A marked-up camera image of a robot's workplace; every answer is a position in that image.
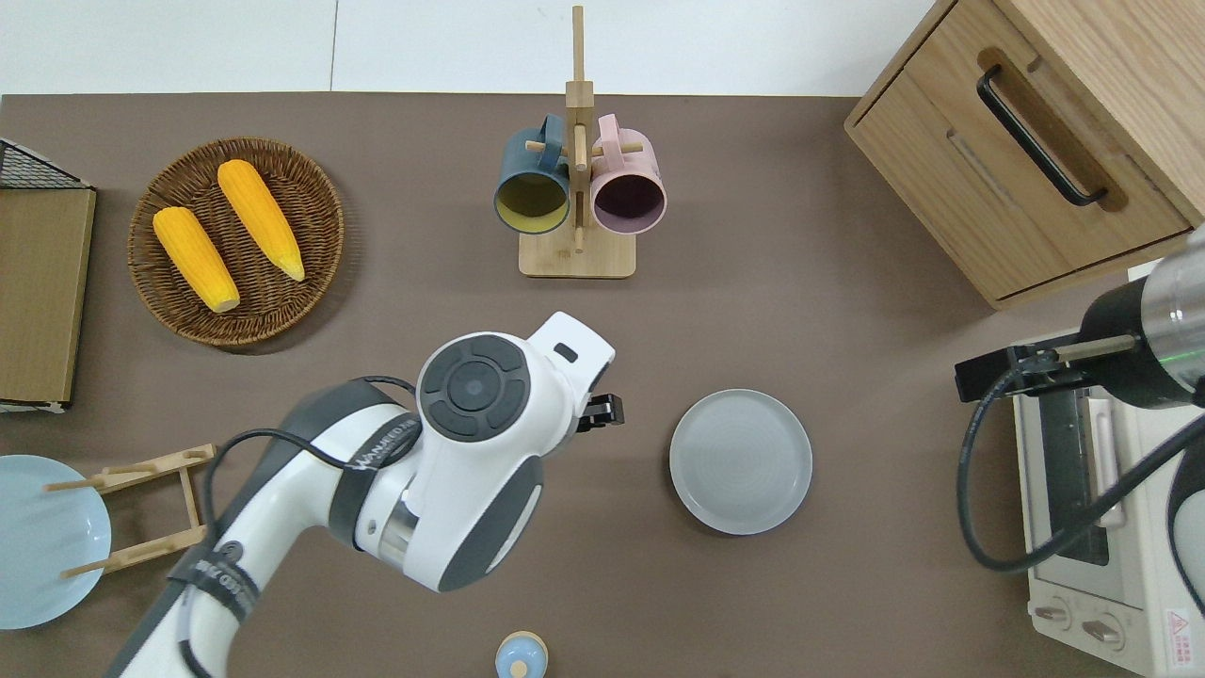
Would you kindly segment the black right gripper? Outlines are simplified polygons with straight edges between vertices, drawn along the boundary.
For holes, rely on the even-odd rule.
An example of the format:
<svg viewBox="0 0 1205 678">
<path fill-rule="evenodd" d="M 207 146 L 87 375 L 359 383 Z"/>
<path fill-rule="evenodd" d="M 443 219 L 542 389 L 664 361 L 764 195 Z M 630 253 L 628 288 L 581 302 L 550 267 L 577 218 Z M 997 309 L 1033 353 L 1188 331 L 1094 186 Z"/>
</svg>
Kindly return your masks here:
<svg viewBox="0 0 1205 678">
<path fill-rule="evenodd" d="M 1084 372 L 1056 362 L 1050 344 L 1009 344 L 956 364 L 956 390 L 960 402 L 980 402 L 994 383 L 1005 379 L 1004 396 L 1044 396 L 1084 387 Z"/>
</svg>

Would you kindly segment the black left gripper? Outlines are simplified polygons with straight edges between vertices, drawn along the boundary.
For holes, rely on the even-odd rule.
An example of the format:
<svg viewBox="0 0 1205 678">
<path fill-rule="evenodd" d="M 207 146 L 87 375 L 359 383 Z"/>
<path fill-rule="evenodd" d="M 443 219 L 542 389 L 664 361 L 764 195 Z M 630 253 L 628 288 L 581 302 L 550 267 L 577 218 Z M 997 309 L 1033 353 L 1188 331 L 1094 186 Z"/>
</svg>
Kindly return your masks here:
<svg viewBox="0 0 1205 678">
<path fill-rule="evenodd" d="M 596 428 L 621 426 L 627 421 L 623 400 L 619 395 L 601 394 L 592 396 L 578 417 L 577 434 L 584 434 Z"/>
</svg>

